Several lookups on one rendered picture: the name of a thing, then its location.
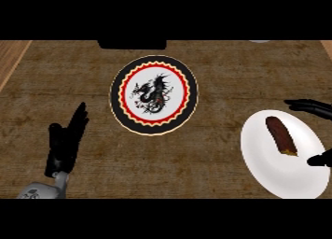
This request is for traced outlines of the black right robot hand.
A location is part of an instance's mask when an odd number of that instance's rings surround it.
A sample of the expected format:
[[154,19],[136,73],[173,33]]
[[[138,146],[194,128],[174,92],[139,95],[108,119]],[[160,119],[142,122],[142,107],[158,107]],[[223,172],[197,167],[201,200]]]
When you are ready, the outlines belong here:
[[[289,109],[294,111],[304,111],[320,118],[332,121],[332,104],[326,104],[313,99],[285,100],[289,105]],[[310,166],[326,166],[332,168],[332,148],[325,151],[323,154],[313,156],[307,160]]]

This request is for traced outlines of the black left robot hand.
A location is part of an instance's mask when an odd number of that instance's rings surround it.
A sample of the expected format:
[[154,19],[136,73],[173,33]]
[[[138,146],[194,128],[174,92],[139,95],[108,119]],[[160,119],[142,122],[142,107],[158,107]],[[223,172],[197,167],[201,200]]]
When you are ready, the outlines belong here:
[[48,177],[55,177],[59,172],[73,171],[89,121],[87,105],[81,103],[73,114],[70,125],[67,127],[59,123],[51,125],[51,152],[45,172]]

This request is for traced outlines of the plain white plate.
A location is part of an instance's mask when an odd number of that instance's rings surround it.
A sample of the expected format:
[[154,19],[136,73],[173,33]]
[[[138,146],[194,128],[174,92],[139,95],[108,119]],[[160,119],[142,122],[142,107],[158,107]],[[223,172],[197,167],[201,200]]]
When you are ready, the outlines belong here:
[[[278,117],[288,128],[298,155],[279,152],[266,119]],[[258,183],[284,199],[316,199],[322,196],[331,168],[310,166],[307,160],[325,153],[325,146],[309,125],[289,113],[261,110],[245,121],[241,130],[241,152]]]

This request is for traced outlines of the dragon print black rimmed plate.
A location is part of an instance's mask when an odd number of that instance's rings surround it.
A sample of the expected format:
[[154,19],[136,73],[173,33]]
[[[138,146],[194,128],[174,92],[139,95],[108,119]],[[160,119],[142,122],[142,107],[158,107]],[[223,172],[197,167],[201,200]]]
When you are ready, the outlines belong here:
[[111,86],[111,109],[136,134],[164,135],[189,121],[198,107],[198,80],[188,65],[166,55],[133,60]]

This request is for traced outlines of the brown woven placemat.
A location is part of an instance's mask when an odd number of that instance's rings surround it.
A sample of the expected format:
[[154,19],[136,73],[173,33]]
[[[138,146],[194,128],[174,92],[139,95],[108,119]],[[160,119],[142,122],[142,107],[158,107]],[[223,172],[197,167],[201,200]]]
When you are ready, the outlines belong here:
[[[115,77],[155,56],[183,64],[198,102],[171,121],[120,119]],[[332,60],[317,40],[173,41],[161,51],[36,41],[0,93],[0,199],[45,175],[49,127],[87,107],[70,176],[73,198],[269,198],[241,153],[241,129],[289,99],[332,103]]]

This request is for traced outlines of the black box-shaped object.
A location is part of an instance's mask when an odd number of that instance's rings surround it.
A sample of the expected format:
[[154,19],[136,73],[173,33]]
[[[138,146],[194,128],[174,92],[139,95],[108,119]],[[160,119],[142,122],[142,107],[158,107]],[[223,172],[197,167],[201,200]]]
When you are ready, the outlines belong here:
[[118,41],[118,40],[99,40],[98,44],[104,49],[166,49],[167,42],[160,41]]

